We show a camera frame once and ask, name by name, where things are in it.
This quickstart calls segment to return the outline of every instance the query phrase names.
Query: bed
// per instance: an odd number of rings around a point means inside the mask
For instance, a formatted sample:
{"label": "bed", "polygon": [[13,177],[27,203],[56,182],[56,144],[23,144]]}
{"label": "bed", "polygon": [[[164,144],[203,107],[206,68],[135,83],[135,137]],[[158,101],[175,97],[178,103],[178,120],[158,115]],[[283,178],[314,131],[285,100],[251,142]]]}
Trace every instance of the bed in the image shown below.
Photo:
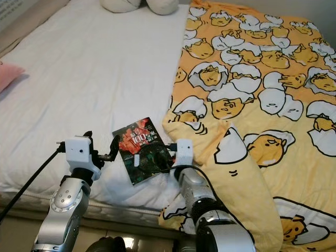
{"label": "bed", "polygon": [[[92,130],[108,152],[112,131],[149,116],[165,143],[193,140],[195,162],[257,249],[335,246],[336,54],[314,23],[273,15],[199,0],[170,16],[114,15],[70,1],[2,58],[27,75],[0,93],[1,204],[55,142]],[[16,207],[46,210],[67,169],[60,155]],[[192,234],[178,192],[168,174],[132,187],[118,155],[86,217],[158,227],[160,215]]]}
{"label": "bed", "polygon": [[[150,117],[169,142],[161,122],[187,12],[188,6],[182,5],[171,16],[158,16],[148,8],[115,15],[97,1],[74,0],[2,58],[26,69],[0,94],[2,206],[50,156],[57,141],[92,130],[95,149],[108,153],[112,131]],[[59,155],[15,207],[45,212],[65,174],[68,165]],[[176,194],[167,174],[133,187],[118,155],[93,184],[86,216],[157,227],[160,209]]]}

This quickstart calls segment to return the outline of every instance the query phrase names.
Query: mattress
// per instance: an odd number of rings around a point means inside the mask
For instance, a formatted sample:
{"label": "mattress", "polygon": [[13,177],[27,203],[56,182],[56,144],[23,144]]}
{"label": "mattress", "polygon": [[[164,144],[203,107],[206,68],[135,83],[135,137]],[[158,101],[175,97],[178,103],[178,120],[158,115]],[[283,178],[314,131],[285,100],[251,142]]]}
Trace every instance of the mattress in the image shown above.
{"label": "mattress", "polygon": [[[5,206],[14,197],[14,192],[1,192],[1,205]],[[17,210],[24,210],[18,212],[19,217],[27,217],[27,211],[34,213],[41,213],[43,216],[47,213],[49,207],[49,196],[25,194],[15,204],[14,208]],[[89,219],[99,219],[103,221],[125,223],[130,225],[146,226],[146,227],[160,227],[158,224],[158,216],[160,212],[150,209],[141,209],[136,207],[113,206],[90,200],[88,209],[84,217]]]}
{"label": "mattress", "polygon": [[[89,130],[94,148],[105,154],[112,131],[150,117],[168,143],[161,122],[187,12],[180,5],[169,16],[147,7],[113,14],[97,1],[72,0],[5,55],[2,61],[24,67],[26,74],[0,94],[0,193],[17,192],[57,141]],[[25,195],[49,198],[67,174],[69,165],[59,154]],[[161,209],[179,191],[168,174],[132,186],[119,154],[91,189],[92,202],[141,209]]]}

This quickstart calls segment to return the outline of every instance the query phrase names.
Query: book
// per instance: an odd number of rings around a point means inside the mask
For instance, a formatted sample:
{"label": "book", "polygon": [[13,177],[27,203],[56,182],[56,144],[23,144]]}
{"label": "book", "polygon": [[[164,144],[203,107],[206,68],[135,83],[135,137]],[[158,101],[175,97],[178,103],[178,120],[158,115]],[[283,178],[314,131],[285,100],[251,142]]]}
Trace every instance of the book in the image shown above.
{"label": "book", "polygon": [[[154,176],[155,173],[151,172],[170,167],[168,165],[172,158],[149,117],[113,131],[112,134],[120,136],[119,152],[132,185]],[[140,159],[134,166],[136,154],[139,154]]]}

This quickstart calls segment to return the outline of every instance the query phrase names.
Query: pink pillow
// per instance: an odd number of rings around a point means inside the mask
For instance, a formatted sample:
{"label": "pink pillow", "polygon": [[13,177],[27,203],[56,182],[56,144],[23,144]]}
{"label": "pink pillow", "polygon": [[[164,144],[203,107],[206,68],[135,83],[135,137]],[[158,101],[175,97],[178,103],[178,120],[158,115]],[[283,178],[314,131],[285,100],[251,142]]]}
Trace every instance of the pink pillow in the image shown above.
{"label": "pink pillow", "polygon": [[22,67],[17,67],[0,61],[0,93],[24,71],[25,70]]}

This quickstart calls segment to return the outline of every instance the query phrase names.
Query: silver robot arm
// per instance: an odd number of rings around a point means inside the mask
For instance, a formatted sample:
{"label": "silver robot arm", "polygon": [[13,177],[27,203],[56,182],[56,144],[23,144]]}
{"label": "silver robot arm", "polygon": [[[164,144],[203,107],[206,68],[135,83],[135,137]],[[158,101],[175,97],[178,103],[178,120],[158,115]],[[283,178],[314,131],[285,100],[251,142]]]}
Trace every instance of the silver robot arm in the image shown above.
{"label": "silver robot arm", "polygon": [[[191,140],[177,140],[176,162],[174,166],[191,165],[193,145]],[[176,169],[181,194],[187,211],[196,227],[196,250],[255,252],[253,241],[247,232],[230,215],[228,209],[215,197],[206,179],[194,169]]]}
{"label": "silver robot arm", "polygon": [[98,155],[93,149],[92,132],[65,141],[65,153],[71,176],[62,179],[50,199],[50,208],[31,249],[33,252],[70,252],[79,224],[89,205],[90,186],[98,180],[104,161],[114,161],[119,137],[110,146],[110,154]]}

